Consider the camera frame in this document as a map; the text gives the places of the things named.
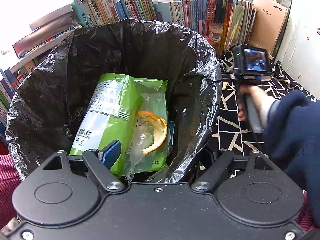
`person's arm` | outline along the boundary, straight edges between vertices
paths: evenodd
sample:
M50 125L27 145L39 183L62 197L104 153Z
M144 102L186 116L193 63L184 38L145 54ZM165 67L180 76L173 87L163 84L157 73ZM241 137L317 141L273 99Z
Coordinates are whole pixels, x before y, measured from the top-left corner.
M255 86L242 86L265 122L265 147L270 159L308 192L314 220L320 226L320 101L311 102L300 91L281 101ZM242 106L239 118L244 120Z

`navy blue sweatshirt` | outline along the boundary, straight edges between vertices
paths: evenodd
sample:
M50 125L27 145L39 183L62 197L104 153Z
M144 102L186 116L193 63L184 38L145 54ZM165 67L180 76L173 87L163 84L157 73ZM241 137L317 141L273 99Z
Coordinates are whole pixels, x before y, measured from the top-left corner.
M265 129L266 154L302 189L320 226L320 101L295 90L278 102Z

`small container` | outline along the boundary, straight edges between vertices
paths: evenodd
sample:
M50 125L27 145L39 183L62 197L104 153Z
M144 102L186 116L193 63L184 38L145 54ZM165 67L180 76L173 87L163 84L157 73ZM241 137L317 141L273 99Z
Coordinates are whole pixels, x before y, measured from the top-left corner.
M221 34L222 34L222 25L215 23L209 26L209 39L212 42L216 43L221 41Z

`barcode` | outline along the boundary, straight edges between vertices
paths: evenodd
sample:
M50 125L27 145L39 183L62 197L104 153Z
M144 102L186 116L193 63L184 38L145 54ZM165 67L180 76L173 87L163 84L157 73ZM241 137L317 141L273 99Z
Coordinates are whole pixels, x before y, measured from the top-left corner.
M80 129L80 131L78 132L78 136L81 136L81 137L85 137L85 138L90 138L90 135L92 134L92 131L89 131L89 130L85 130L85 129Z

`black plastic liner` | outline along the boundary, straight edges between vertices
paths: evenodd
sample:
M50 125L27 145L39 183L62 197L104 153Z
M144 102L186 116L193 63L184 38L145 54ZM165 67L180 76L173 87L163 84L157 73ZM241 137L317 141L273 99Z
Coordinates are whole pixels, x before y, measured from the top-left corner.
M17 89L6 136L22 180L54 151L70 151L98 79L108 72L169 80L174 145L169 167L148 181L183 179L218 116L222 81L215 50L191 29L127 19L75 30Z

